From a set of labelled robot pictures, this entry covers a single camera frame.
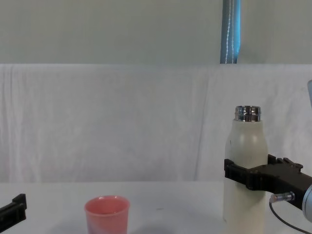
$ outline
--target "bottle neck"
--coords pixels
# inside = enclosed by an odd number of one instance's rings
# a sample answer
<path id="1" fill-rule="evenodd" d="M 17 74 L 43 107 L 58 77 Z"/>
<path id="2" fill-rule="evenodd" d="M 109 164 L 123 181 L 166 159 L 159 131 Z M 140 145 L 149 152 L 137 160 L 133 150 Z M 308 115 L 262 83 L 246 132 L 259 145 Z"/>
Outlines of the bottle neck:
<path id="1" fill-rule="evenodd" d="M 232 129 L 235 130 L 257 130 L 263 131 L 263 122 L 243 122 L 243 121 L 236 121 L 235 119 L 232 121 Z"/>

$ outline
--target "gray wall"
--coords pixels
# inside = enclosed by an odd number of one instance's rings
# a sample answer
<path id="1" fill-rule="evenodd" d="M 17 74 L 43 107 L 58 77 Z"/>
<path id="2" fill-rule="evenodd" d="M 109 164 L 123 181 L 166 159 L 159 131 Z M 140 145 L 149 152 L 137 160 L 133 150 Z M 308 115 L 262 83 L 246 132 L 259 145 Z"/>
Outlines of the gray wall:
<path id="1" fill-rule="evenodd" d="M 312 63 L 311 0 L 241 0 L 238 63 Z"/>
<path id="2" fill-rule="evenodd" d="M 2 0 L 0 63 L 219 63 L 221 0 Z"/>

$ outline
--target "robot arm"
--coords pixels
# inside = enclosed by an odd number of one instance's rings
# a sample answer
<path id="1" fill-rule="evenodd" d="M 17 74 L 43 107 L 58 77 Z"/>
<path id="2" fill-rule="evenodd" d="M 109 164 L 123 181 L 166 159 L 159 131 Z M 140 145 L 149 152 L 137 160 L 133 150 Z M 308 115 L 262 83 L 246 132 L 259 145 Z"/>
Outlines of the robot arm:
<path id="1" fill-rule="evenodd" d="M 312 222 L 312 177 L 301 172 L 303 166 L 288 158 L 268 156 L 268 164 L 246 169 L 224 160 L 225 177 L 246 185 L 249 190 L 273 193 L 271 202 L 286 200 L 303 211 Z"/>

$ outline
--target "cup rim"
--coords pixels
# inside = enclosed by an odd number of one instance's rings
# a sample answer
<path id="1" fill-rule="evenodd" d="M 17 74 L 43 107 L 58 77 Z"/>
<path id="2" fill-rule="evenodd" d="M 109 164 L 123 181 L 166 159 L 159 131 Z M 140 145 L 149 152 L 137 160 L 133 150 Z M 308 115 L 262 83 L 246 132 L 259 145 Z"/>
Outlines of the cup rim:
<path id="1" fill-rule="evenodd" d="M 118 212 L 115 212 L 115 213 L 111 213 L 111 214 L 97 214 L 97 213 L 93 213 L 89 210 L 87 210 L 87 205 L 90 204 L 91 202 L 93 201 L 96 201 L 96 200 L 99 200 L 99 199 L 108 199 L 108 198 L 114 198 L 114 199 L 118 199 L 118 200 L 122 200 L 123 202 L 125 202 L 126 204 L 126 208 L 124 208 L 123 210 L 121 211 L 118 211 Z M 87 203 L 84 205 L 84 211 L 89 214 L 89 215 L 92 215 L 92 216 L 98 216 L 98 217 L 109 217 L 109 216 L 115 216 L 115 215 L 119 215 L 123 212 L 126 212 L 127 210 L 129 210 L 130 208 L 130 202 L 128 199 L 126 199 L 125 197 L 123 196 L 118 196 L 118 195 L 105 195 L 105 196 L 98 196 L 98 197 L 95 197 L 95 198 L 92 198 L 91 200 L 87 201 Z"/>

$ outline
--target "metal bottle cap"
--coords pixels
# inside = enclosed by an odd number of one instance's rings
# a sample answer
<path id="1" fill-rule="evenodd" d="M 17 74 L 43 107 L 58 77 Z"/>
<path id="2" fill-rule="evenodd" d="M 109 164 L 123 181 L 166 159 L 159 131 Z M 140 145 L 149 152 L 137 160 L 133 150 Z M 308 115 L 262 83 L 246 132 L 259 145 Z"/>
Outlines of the metal bottle cap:
<path id="1" fill-rule="evenodd" d="M 261 108 L 259 106 L 236 106 L 235 120 L 243 122 L 259 122 Z"/>

